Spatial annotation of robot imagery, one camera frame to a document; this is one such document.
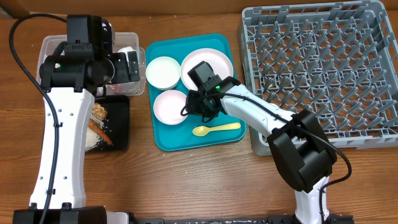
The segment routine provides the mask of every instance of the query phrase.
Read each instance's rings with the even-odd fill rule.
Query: gray dish rack
[[[398,146],[397,42],[381,2],[249,7],[239,40],[258,97],[312,111],[337,147]],[[250,136],[256,154],[271,154],[261,134]]]

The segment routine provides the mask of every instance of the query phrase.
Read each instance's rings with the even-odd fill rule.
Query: teal tray
[[[161,56],[172,57],[181,65],[184,58],[191,52],[202,48],[212,48],[223,52],[231,61],[231,51],[229,50],[228,40],[221,34],[208,34],[195,37],[186,37],[174,40],[154,42],[146,50],[147,65],[155,58]],[[174,88],[188,94],[188,89],[180,80]],[[163,91],[158,90],[148,83],[150,98],[150,108],[152,111],[152,123],[154,125],[154,136],[156,145],[165,151],[177,151],[191,149],[195,147],[236,142],[243,138],[246,133],[246,124],[238,118],[220,113],[217,118],[209,123],[203,124],[201,116],[188,115],[182,123],[178,125],[166,125],[161,123],[154,115],[153,105],[156,97]],[[192,134],[194,127],[217,126],[233,122],[240,122],[241,128],[230,131],[210,132],[204,137],[197,137]]]

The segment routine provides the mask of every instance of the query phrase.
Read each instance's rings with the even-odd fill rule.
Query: cable
[[[55,107],[53,103],[51,102],[50,97],[44,92],[44,90],[41,88],[40,84],[37,83],[35,78],[32,76],[32,74],[29,73],[29,71],[26,69],[24,64],[21,62],[19,59],[17,52],[14,47],[14,33],[15,30],[17,29],[17,26],[21,23],[24,22],[27,19],[34,18],[34,17],[49,17],[53,19],[58,19],[62,22],[67,22],[66,19],[58,17],[58,16],[53,16],[50,14],[31,14],[29,16],[23,17],[22,19],[18,19],[14,25],[11,27],[10,30],[10,36],[9,36],[9,45],[10,45],[10,50],[12,53],[12,56],[14,56],[15,61],[17,64],[20,66],[22,71],[26,74],[26,76],[29,78],[29,80],[35,85],[36,89],[43,95],[45,98],[47,104],[50,107],[51,113],[53,114],[53,120],[54,120],[54,133],[55,133],[55,138],[54,138],[54,152],[53,152],[53,158],[52,158],[52,165],[51,165],[51,173],[50,173],[50,179],[49,179],[49,187],[47,190],[47,197],[45,199],[45,204],[43,208],[43,214],[42,217],[40,218],[40,224],[44,224],[45,216],[47,215],[47,212],[49,210],[50,206],[50,201],[51,201],[51,196],[53,193],[53,186],[54,186],[54,177],[55,177],[55,169],[57,167],[57,159],[58,159],[58,143],[59,143],[59,123],[58,123],[58,116],[57,112],[55,111]]]
[[[278,114],[275,114],[274,112],[272,112],[271,110],[269,110],[268,108],[266,108],[265,106],[263,106],[262,104],[258,103],[257,101],[246,97],[246,96],[241,96],[241,95],[237,95],[237,94],[231,94],[231,93],[215,93],[215,94],[209,94],[206,96],[201,96],[197,99],[195,99],[195,101],[197,102],[196,105],[188,105],[186,104],[182,110],[181,110],[181,115],[182,116],[186,116],[190,113],[190,111],[187,110],[188,106],[190,106],[190,108],[192,108],[192,106],[197,106],[199,102],[203,101],[204,99],[210,98],[210,97],[214,97],[214,96],[232,96],[232,97],[236,97],[236,98],[240,98],[242,100],[247,100],[253,104],[255,104],[256,106],[260,107],[261,109],[263,109],[264,111],[266,111],[267,113],[269,113],[271,116],[275,117],[276,119],[280,120],[281,122],[284,123],[288,123],[289,121],[280,117]],[[295,128],[299,129],[300,131],[302,131],[303,133],[305,133],[308,136],[311,136],[313,138],[316,138],[317,140],[321,141],[322,143],[330,146],[337,154],[339,154],[339,156],[346,162],[347,168],[348,168],[348,173],[339,179],[333,180],[329,183],[326,183],[324,185],[322,185],[319,189],[319,208],[320,208],[320,215],[321,215],[321,220],[322,220],[322,224],[325,223],[323,217],[325,216],[323,214],[323,208],[322,208],[322,194],[325,193],[324,189],[327,188],[328,186],[331,186],[333,184],[337,184],[339,182],[342,182],[346,179],[348,179],[351,176],[352,173],[352,167],[351,167],[351,163],[349,162],[348,158],[334,145],[332,145],[330,142],[326,142],[325,140],[323,140],[322,138],[312,134],[311,132],[307,131],[306,129],[301,128],[300,126],[294,126]]]

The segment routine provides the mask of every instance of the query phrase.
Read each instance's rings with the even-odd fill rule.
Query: brown food item
[[[105,132],[98,126],[91,118],[88,121],[88,127],[93,130],[97,135],[104,139],[108,144],[113,145],[112,140],[105,134]]]
[[[108,112],[106,111],[105,108],[103,108],[99,103],[94,104],[94,108],[92,111],[94,117],[97,119],[103,121],[105,120],[106,116],[108,115]]]

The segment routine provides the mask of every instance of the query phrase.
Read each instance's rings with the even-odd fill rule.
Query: yellow spoon
[[[196,136],[205,136],[210,131],[225,131],[225,130],[235,130],[241,128],[241,123],[231,123],[231,124],[224,124],[216,127],[206,127],[206,126],[198,126],[192,130],[192,133]]]

